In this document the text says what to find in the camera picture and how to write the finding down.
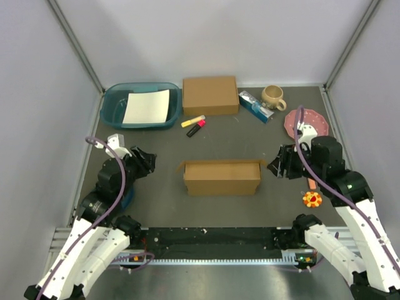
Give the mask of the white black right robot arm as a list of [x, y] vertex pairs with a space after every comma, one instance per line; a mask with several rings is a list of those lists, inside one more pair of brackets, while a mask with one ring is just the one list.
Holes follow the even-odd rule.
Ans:
[[311, 178], [318, 183], [358, 248], [350, 251], [315, 215], [292, 223], [292, 241], [317, 250], [344, 278], [354, 299], [399, 299], [399, 256], [380, 222], [364, 176], [346, 167], [342, 145], [331, 136], [282, 145], [267, 168], [277, 178]]

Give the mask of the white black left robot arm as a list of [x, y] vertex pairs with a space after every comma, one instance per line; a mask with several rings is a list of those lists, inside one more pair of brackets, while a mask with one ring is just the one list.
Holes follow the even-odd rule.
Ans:
[[37, 284], [27, 287], [26, 299], [85, 299], [116, 256], [140, 244], [141, 224], [122, 213], [133, 201], [134, 182], [154, 172], [156, 158], [136, 146], [110, 154], [83, 197], [56, 261]]

